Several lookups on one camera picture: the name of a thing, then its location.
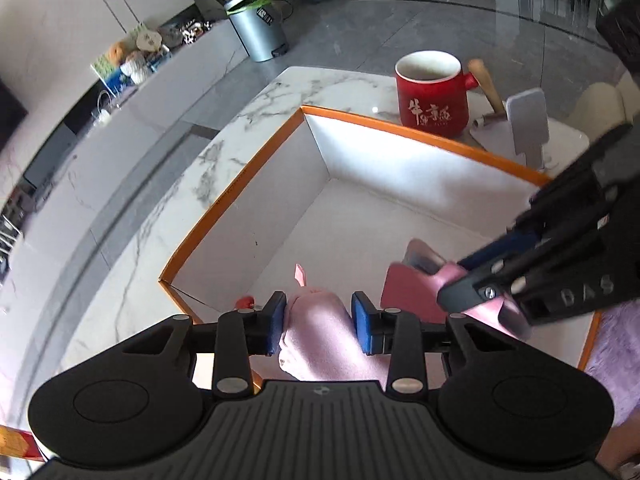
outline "open cardboard box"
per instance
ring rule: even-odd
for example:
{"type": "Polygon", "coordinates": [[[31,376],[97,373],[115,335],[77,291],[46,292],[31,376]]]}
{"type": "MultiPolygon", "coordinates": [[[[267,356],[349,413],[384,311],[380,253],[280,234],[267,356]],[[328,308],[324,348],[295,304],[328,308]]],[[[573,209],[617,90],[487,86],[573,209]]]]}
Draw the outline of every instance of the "open cardboard box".
{"type": "MultiPolygon", "coordinates": [[[[378,303],[411,238],[457,261],[503,234],[546,182],[453,140],[303,106],[202,216],[160,282],[195,322],[215,321],[247,294],[264,304],[294,290],[296,264],[347,307],[355,290],[378,303]]],[[[566,346],[567,332],[550,334],[535,345],[557,354],[545,345],[566,346]]],[[[584,329],[575,344],[582,351],[584,329]]],[[[286,376],[275,358],[252,357],[252,367],[286,376]]]]}

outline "red mug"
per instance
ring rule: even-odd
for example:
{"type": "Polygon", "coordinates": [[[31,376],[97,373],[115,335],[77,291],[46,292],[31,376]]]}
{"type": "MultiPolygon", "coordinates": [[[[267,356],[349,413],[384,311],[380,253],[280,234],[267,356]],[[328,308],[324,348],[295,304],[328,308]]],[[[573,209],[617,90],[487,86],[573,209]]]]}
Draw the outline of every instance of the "red mug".
{"type": "Polygon", "coordinates": [[[400,120],[404,126],[457,137],[469,122],[466,91],[478,86],[459,60],[437,50],[407,54],[396,63],[400,120]]]}

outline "cable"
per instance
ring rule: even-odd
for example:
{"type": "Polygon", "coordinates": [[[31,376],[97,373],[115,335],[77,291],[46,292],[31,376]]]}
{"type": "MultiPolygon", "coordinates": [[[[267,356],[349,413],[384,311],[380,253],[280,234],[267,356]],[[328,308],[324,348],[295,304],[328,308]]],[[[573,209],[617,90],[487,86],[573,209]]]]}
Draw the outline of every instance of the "cable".
{"type": "Polygon", "coordinates": [[[289,15],[286,18],[282,18],[282,21],[285,22],[286,20],[288,20],[291,16],[293,16],[293,4],[289,1],[289,0],[274,0],[274,2],[284,2],[286,4],[289,5],[289,7],[291,7],[291,12],[289,13],[289,15]]]}

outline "small red object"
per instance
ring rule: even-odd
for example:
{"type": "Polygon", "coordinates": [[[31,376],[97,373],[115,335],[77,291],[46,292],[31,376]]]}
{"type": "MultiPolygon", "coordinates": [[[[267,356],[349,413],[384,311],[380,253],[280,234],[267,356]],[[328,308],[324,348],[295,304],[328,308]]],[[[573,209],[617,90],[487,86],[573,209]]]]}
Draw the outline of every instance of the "small red object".
{"type": "Polygon", "coordinates": [[[436,303],[435,280],[413,267],[392,263],[386,272],[380,308],[395,307],[411,312],[427,323],[444,323],[447,314],[436,303]]]}
{"type": "Polygon", "coordinates": [[[255,305],[255,300],[253,296],[243,296],[238,301],[236,301],[236,307],[238,308],[253,308],[255,305]]]}

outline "black object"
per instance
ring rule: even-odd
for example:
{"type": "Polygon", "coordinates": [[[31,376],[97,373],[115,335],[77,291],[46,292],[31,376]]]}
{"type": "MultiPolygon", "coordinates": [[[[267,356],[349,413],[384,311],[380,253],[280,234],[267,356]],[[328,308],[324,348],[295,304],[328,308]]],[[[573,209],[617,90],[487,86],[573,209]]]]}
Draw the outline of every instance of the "black object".
{"type": "Polygon", "coordinates": [[[593,462],[613,418],[604,387],[461,314],[428,325],[363,310],[359,327],[386,338],[373,353],[391,354],[386,392],[266,381],[254,395],[248,355],[273,351],[284,304],[276,292],[217,324],[173,316],[52,378],[29,420],[59,457],[32,478],[608,478],[593,462]],[[213,389],[198,390],[196,354],[214,349],[213,389]],[[455,361],[440,391],[427,391],[426,351],[455,361]]]}
{"type": "Polygon", "coordinates": [[[640,72],[640,0],[621,0],[598,16],[596,29],[632,75],[640,72]]]}
{"type": "Polygon", "coordinates": [[[94,83],[89,88],[78,102],[73,105],[71,110],[62,119],[62,122],[66,124],[76,135],[82,134],[91,124],[94,122],[94,116],[92,113],[97,113],[97,102],[100,97],[100,92],[104,91],[104,84],[102,81],[94,83]]]}
{"type": "Polygon", "coordinates": [[[26,115],[27,110],[0,81],[0,150],[26,115]]]}
{"type": "Polygon", "coordinates": [[[538,240],[529,250],[492,253],[444,286],[438,304],[462,312],[511,294],[532,324],[606,308],[640,296],[640,124],[594,142],[530,200],[504,238],[538,240]]]}

